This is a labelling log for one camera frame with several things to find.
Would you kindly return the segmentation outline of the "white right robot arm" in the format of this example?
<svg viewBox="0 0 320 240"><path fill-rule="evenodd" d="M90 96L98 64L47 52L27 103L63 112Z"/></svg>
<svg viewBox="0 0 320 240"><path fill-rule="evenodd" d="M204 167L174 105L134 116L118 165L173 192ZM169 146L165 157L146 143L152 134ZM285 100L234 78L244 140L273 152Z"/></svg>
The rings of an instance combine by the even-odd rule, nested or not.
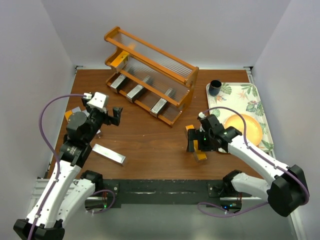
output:
<svg viewBox="0 0 320 240"><path fill-rule="evenodd" d="M247 193L270 205L280 216L287 217L299 206L309 202L304 171L276 160L247 138L244 131L233 126L224 128L214 114L199 113L200 128L187 130L187 152L213 152L223 149L241 159L261 177L256 178L234 170L223 179L232 192Z"/></svg>

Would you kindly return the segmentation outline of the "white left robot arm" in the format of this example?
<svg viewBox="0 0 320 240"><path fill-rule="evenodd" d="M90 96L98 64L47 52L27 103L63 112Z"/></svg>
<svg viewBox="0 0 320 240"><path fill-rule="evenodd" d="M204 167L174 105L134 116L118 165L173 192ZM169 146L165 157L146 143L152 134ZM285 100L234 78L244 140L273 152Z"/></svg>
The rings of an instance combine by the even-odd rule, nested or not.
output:
<svg viewBox="0 0 320 240"><path fill-rule="evenodd" d="M68 189L90 155L90 143L98 130L103 124L118 126L122 111L121 107L114 107L113 115L109 116L107 112L92 108L88 115L78 111L69 117L51 178L32 211L13 226L22 240L61 240L67 221L88 197L116 196L112 190L104 188L101 174L89 170L81 175L71 193Z"/></svg>

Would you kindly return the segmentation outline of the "black toothpaste box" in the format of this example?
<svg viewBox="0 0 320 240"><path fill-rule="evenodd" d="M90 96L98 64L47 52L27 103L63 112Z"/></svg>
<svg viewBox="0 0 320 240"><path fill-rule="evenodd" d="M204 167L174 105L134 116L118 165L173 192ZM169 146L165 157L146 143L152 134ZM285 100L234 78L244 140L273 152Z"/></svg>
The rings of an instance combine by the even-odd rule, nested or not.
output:
<svg viewBox="0 0 320 240"><path fill-rule="evenodd" d="M130 92L126 94L126 99L134 103L141 95L146 92L146 88L140 84L136 85Z"/></svg>

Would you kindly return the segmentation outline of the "orange toothpaste box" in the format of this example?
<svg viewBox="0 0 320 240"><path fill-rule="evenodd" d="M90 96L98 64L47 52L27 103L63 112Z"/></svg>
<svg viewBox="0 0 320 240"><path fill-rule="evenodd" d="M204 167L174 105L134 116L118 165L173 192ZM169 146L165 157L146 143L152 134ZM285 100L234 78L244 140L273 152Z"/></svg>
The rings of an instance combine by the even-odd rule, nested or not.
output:
<svg viewBox="0 0 320 240"><path fill-rule="evenodd" d="M69 121L69 118L70 116L73 114L73 111L72 110L69 110L69 111L66 111L64 116L65 116L65 119L66 121L68 122Z"/></svg>
<svg viewBox="0 0 320 240"><path fill-rule="evenodd" d="M185 126L185 135L188 138L188 130L193 130L194 126L191 125L186 125ZM193 143L191 144L191 142L188 140L188 145L187 145L187 150L189 149L190 146L193 146L193 156L196 162L203 162L207 159L207 155L200 151L198 149L198 141L197 140L193 140Z"/></svg>
<svg viewBox="0 0 320 240"><path fill-rule="evenodd" d="M122 51L110 64L110 67L118 73L122 70L130 57L130 54L127 51Z"/></svg>

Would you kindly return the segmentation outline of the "chrome silver toothpaste box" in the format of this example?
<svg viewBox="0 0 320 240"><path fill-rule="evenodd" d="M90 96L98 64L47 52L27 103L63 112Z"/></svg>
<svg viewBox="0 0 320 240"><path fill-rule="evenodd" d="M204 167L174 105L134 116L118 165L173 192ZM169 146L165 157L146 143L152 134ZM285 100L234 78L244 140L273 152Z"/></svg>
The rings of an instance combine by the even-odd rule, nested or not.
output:
<svg viewBox="0 0 320 240"><path fill-rule="evenodd" d="M158 117L161 112L163 111L163 109L165 108L165 106L167 105L168 101L165 100L164 98L160 98L155 104L154 106L149 110L149 113L154 116L154 117Z"/></svg>

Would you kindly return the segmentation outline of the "grey toothpaste box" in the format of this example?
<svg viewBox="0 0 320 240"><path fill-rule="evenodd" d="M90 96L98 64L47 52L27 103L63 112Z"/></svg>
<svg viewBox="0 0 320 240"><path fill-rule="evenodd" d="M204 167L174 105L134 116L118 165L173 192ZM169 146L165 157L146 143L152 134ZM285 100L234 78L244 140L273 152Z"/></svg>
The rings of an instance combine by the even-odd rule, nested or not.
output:
<svg viewBox="0 0 320 240"><path fill-rule="evenodd" d="M71 113L72 114L75 114L75 113L77 113L77 112L82 112L82 110L81 110L81 108L78 106L78 107L75 107L75 108L73 108L72 110L71 110Z"/></svg>

